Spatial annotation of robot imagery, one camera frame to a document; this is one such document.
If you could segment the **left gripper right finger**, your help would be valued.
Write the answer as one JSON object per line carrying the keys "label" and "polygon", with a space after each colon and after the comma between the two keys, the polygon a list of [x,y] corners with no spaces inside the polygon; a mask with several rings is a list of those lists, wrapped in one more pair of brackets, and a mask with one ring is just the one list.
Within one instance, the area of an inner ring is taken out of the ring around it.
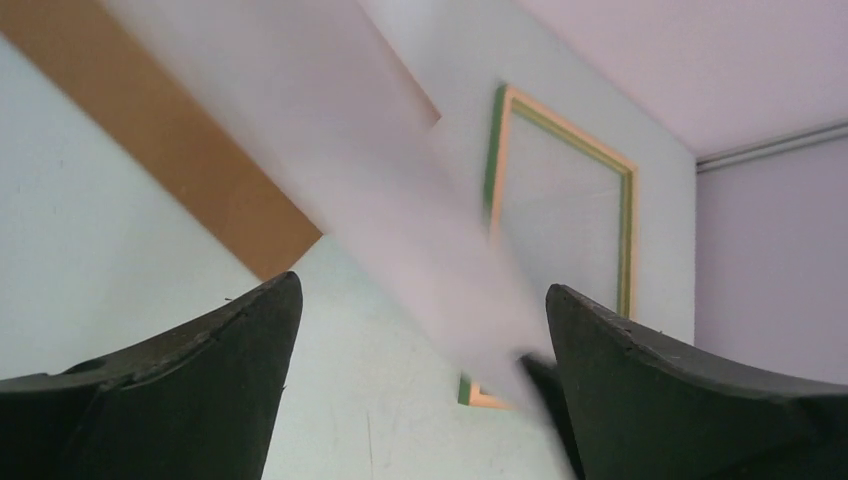
{"label": "left gripper right finger", "polygon": [[843,479],[847,389],[708,353],[565,285],[522,356],[579,479]]}

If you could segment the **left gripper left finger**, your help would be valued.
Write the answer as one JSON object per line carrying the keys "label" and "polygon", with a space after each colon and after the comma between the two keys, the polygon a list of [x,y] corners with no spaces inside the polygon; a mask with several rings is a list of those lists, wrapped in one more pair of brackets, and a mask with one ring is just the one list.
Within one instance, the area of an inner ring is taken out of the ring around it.
{"label": "left gripper left finger", "polygon": [[259,479],[303,306],[286,272],[138,344],[1,383],[5,479]]}

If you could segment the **blue sea photo print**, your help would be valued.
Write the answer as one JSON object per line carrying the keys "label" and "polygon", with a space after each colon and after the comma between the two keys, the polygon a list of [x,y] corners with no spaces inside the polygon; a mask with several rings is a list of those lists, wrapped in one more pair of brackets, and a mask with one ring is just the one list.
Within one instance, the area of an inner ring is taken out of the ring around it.
{"label": "blue sea photo print", "polygon": [[418,323],[512,406],[551,410],[541,303],[488,236],[357,1],[108,1],[105,9]]}

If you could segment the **wooden picture frame green edge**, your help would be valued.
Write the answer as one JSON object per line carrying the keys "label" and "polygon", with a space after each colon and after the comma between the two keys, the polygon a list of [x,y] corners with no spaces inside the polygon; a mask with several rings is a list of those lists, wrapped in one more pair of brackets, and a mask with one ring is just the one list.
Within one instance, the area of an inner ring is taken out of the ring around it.
{"label": "wooden picture frame green edge", "polygon": [[493,240],[513,249],[533,291],[570,284],[634,311],[638,167],[513,85],[498,87],[483,199]]}

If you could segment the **brown cardboard backing board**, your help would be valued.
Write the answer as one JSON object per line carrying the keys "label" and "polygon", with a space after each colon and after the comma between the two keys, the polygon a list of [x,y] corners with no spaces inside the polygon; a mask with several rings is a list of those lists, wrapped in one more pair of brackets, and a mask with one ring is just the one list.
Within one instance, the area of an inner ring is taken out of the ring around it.
{"label": "brown cardboard backing board", "polygon": [[5,1],[1,31],[261,280],[320,230],[97,1]]}

